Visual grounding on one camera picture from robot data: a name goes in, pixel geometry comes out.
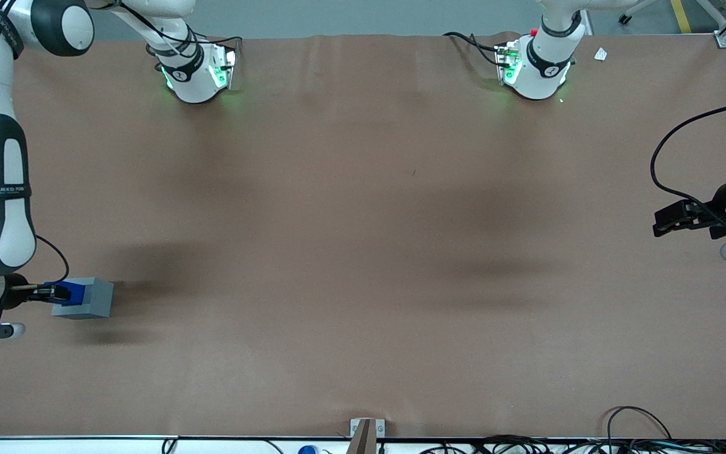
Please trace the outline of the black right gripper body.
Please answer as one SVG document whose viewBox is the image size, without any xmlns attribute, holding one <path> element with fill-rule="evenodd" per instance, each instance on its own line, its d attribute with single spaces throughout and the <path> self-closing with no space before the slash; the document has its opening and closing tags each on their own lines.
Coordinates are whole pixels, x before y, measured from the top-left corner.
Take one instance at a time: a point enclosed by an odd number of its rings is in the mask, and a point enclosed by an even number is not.
<svg viewBox="0 0 726 454">
<path fill-rule="evenodd" d="M 4 291 L 0 297 L 2 311 L 12 310 L 28 299 L 26 286 L 28 286 L 28 280 L 18 273 L 4 276 Z"/>
</svg>

